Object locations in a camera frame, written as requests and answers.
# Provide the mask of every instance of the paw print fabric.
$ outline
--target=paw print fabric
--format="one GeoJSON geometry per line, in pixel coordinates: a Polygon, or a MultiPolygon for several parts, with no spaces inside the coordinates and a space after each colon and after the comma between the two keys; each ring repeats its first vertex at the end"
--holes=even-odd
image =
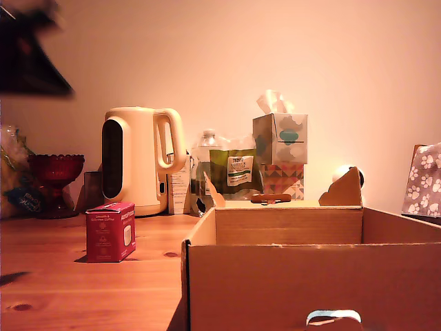
{"type": "Polygon", "coordinates": [[[402,213],[441,217],[441,143],[416,150],[402,213]]]}

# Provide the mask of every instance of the red glass goblet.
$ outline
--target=red glass goblet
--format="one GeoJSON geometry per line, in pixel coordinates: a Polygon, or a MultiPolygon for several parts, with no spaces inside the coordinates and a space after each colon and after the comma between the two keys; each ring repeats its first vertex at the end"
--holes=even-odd
{"type": "Polygon", "coordinates": [[[78,215],[63,199],[63,188],[72,183],[83,169],[84,155],[30,155],[28,163],[34,176],[47,188],[52,199],[38,219],[67,219],[78,215]]]}

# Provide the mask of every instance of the wooden surface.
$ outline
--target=wooden surface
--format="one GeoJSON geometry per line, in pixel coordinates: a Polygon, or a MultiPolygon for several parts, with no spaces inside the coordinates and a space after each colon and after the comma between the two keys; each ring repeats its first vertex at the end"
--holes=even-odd
{"type": "Polygon", "coordinates": [[[198,220],[136,219],[120,263],[85,262],[85,215],[1,221],[1,330],[181,330],[181,241],[198,220]]]}

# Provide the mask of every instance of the red box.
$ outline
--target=red box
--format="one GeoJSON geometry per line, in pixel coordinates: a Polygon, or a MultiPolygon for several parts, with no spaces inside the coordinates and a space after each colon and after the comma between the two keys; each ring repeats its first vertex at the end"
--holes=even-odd
{"type": "Polygon", "coordinates": [[[88,262],[119,262],[136,249],[134,210],[115,202],[85,212],[88,262]]]}

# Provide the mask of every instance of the label on packet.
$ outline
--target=label on packet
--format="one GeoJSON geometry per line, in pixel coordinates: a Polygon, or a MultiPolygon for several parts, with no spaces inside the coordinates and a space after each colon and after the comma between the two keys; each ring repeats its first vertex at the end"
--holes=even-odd
{"type": "Polygon", "coordinates": [[[228,157],[227,185],[237,186],[242,183],[251,183],[253,170],[253,156],[228,157]]]}

